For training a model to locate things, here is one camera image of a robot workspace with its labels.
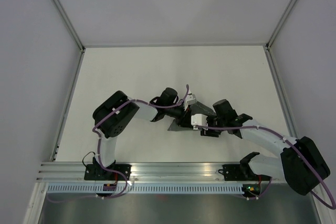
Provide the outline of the grey cloth napkin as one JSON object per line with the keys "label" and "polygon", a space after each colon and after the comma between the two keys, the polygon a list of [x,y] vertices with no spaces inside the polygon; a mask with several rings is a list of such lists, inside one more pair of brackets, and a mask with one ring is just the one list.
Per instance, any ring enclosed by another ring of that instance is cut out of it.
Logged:
{"label": "grey cloth napkin", "polygon": [[[192,109],[192,115],[194,114],[204,114],[207,116],[215,116],[216,113],[214,112],[213,109],[211,109],[210,107],[207,107],[206,105],[202,104],[201,102],[197,102],[196,104],[191,105],[191,109]],[[178,131],[189,131],[189,130],[169,130],[168,131],[172,131],[172,132],[178,132]]]}

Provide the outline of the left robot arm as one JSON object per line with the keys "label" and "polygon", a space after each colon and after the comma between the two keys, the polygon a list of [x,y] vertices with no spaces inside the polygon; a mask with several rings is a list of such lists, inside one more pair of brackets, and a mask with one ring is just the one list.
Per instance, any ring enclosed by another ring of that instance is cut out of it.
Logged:
{"label": "left robot arm", "polygon": [[166,88],[149,102],[132,99],[124,92],[117,91],[98,106],[92,115],[95,122],[92,131],[99,137],[94,157],[97,175],[104,180],[114,176],[117,137],[133,118],[157,122],[169,116],[177,126],[192,129],[191,106],[197,103],[197,99],[189,86],[186,88],[186,94],[181,99],[176,90]]}

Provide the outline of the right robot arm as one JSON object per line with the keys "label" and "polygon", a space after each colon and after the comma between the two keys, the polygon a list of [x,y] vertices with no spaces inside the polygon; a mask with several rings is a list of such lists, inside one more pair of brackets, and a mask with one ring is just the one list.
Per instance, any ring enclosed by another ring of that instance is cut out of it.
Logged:
{"label": "right robot arm", "polygon": [[226,131],[266,149],[273,157],[251,152],[239,162],[239,173],[246,180],[258,175],[283,179],[291,189],[306,195],[330,176],[330,169],[314,141],[281,135],[247,114],[238,115],[227,100],[213,104],[214,115],[196,114],[191,117],[194,129],[202,136],[220,136]]}

